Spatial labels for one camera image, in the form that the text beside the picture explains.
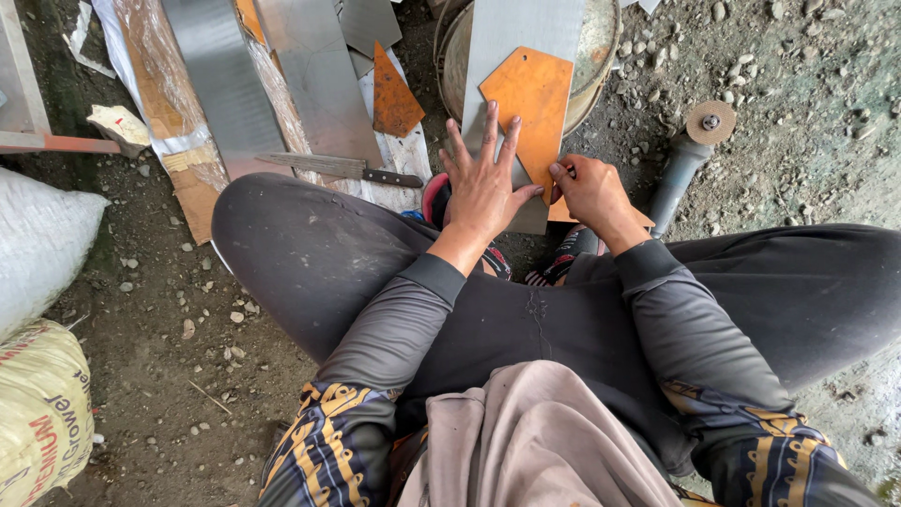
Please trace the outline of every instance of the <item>cutting disc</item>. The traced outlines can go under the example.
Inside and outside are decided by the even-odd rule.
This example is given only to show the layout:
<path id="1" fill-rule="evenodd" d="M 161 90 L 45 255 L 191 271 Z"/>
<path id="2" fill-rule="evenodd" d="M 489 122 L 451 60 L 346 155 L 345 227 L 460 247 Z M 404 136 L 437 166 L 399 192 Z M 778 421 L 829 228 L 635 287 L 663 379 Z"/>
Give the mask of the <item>cutting disc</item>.
<path id="1" fill-rule="evenodd" d="M 705 118 L 708 116 L 718 118 L 718 122 L 716 120 L 713 121 L 713 123 L 716 123 L 716 127 L 713 129 L 705 127 Z M 722 143 L 729 139 L 729 136 L 735 130 L 735 111 L 725 102 L 708 100 L 692 109 L 691 113 L 688 113 L 688 123 L 685 128 L 688 130 L 688 136 L 695 143 Z"/>

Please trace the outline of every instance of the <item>metal frame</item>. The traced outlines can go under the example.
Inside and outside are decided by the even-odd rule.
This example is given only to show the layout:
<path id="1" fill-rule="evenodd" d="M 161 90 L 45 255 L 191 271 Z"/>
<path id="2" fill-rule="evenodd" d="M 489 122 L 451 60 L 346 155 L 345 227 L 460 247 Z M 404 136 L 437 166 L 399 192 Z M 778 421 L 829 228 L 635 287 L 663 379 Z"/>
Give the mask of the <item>metal frame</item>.
<path id="1" fill-rule="evenodd" d="M 0 154 L 41 152 L 118 153 L 114 141 L 53 135 L 13 0 L 0 0 Z"/>

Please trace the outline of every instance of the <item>wooden handle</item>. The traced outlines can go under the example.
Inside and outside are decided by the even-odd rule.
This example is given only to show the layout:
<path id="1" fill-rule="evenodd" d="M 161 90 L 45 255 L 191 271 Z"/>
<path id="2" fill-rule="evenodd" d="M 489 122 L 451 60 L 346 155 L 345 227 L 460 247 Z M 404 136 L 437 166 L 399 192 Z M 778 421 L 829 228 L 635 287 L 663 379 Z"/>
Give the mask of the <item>wooden handle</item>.
<path id="1" fill-rule="evenodd" d="M 423 181 L 417 176 L 388 171 L 365 170 L 363 171 L 363 179 L 374 183 L 385 183 L 386 185 L 397 185 L 411 189 L 419 189 L 423 185 Z"/>

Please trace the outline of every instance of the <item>black pants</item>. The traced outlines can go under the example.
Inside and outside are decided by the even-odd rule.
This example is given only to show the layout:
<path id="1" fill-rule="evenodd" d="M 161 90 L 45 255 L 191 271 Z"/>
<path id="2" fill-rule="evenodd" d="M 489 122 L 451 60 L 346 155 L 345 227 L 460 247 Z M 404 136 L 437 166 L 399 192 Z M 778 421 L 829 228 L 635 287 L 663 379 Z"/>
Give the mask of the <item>black pants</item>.
<path id="1" fill-rule="evenodd" d="M 216 247 L 234 275 L 317 363 L 437 235 L 382 207 L 266 173 L 233 182 L 213 216 Z M 667 247 L 790 392 L 901 335 L 898 232 L 779 227 Z M 473 272 L 404 399 L 461 392 L 497 367 L 551 359 L 671 413 L 621 292 L 609 253 L 580 255 L 562 287 Z"/>

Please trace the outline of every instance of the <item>metal bucket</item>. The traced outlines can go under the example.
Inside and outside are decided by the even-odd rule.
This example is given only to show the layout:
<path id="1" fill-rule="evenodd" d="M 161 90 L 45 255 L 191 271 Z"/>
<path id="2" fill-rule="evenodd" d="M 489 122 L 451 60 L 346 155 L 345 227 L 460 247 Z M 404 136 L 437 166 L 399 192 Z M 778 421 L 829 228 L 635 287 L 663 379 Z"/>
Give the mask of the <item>metal bucket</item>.
<path id="1" fill-rule="evenodd" d="M 442 19 L 439 19 L 438 30 L 435 33 L 433 57 L 438 72 L 438 91 L 444 108 L 457 122 L 463 117 L 474 5 L 475 2 L 470 2 L 460 11 L 443 35 Z M 563 124 L 564 137 L 575 132 L 585 121 L 601 96 L 601 88 L 610 77 L 615 49 L 619 44 L 620 16 L 618 0 L 585 2 L 585 20 L 578 41 L 576 65 L 569 91 L 569 107 Z"/>

